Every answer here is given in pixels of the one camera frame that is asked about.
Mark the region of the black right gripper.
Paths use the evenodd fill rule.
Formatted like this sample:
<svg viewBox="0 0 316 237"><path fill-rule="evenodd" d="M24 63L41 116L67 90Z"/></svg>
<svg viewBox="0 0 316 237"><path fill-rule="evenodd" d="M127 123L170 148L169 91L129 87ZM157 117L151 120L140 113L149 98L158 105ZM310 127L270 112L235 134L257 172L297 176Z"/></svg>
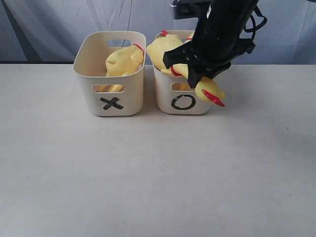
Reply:
<svg viewBox="0 0 316 237"><path fill-rule="evenodd" d="M231 61L254 47L258 30L252 13L259 13L256 0L212 0L201 12L192 42L166 51L167 69L188 65L188 84L195 88L203 77L214 79L229 69Z"/></svg>

